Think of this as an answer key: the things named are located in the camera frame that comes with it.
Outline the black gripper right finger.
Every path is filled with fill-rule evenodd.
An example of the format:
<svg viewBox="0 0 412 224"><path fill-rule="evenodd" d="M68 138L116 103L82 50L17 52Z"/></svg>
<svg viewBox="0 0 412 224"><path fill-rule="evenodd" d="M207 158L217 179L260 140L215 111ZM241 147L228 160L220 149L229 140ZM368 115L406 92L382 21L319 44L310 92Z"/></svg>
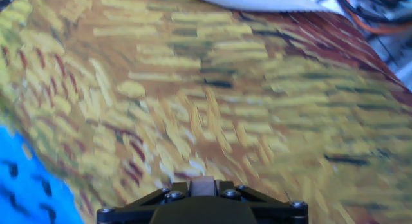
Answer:
<svg viewBox="0 0 412 224"><path fill-rule="evenodd" d="M257 223L308 224L308 204L300 200L279 201L247 185L215 180L216 195L241 202Z"/></svg>

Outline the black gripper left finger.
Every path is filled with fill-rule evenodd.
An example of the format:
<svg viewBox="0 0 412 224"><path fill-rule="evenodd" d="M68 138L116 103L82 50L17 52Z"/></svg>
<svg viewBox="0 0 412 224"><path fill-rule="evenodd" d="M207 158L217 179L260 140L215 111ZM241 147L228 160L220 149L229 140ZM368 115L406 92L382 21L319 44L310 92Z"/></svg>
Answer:
<svg viewBox="0 0 412 224"><path fill-rule="evenodd" d="M150 223L155 211L162 205L188 198L191 182L174 182L171 188L157 189L123 207L101 208L96 223Z"/></svg>

